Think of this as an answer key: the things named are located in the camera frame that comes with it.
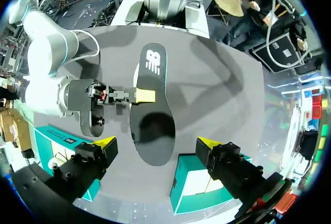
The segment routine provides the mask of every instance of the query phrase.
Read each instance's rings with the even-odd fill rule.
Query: cardboard box
[[[1,135],[6,142],[14,141],[14,134],[10,131],[10,127],[14,124],[14,120],[20,119],[23,120],[23,117],[16,109],[9,109],[0,113]]]
[[[10,132],[10,126],[13,125],[13,116],[8,111],[1,112],[0,122],[1,135],[4,137],[4,140],[6,142],[14,141],[14,135]]]
[[[26,151],[31,149],[29,124],[23,118],[14,118],[13,123],[17,131],[16,143],[20,150]]]

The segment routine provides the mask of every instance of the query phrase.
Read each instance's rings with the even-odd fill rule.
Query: new balance logo
[[[158,52],[153,52],[152,50],[148,50],[146,54],[146,68],[151,70],[157,75],[160,75],[160,54]]]

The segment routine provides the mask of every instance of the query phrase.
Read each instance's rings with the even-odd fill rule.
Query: white robotic arm
[[[18,0],[10,7],[9,23],[20,21],[32,41],[27,53],[29,85],[24,93],[26,104],[31,110],[47,115],[71,115],[66,97],[73,78],[50,75],[76,55],[79,47],[77,35],[58,26],[41,12],[38,0]]]

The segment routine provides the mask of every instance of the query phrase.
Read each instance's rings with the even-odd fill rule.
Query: yellow clamp jaw
[[[99,145],[106,157],[106,168],[110,166],[118,154],[117,139],[115,136],[92,142],[91,145]]]
[[[197,145],[195,146],[195,154],[200,159],[202,164],[207,167],[208,165],[208,158],[210,153],[213,150],[214,146],[223,145],[224,143],[207,139],[204,137],[197,138]]]

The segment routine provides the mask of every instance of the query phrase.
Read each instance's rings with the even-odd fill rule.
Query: black jacket
[[[249,0],[257,2],[260,6],[260,11],[255,11],[253,9],[248,9],[248,14],[251,16],[253,22],[262,30],[264,34],[266,34],[268,30],[268,26],[264,23],[263,19],[268,15],[273,6],[273,0]],[[275,11],[275,15],[285,11],[285,7],[280,5]],[[296,40],[296,38],[300,38],[302,40],[306,39],[306,32],[304,30],[304,22],[301,16],[295,11],[293,14],[289,14],[286,12],[274,23],[271,30],[271,38],[277,37],[286,31],[290,32],[291,39]]]

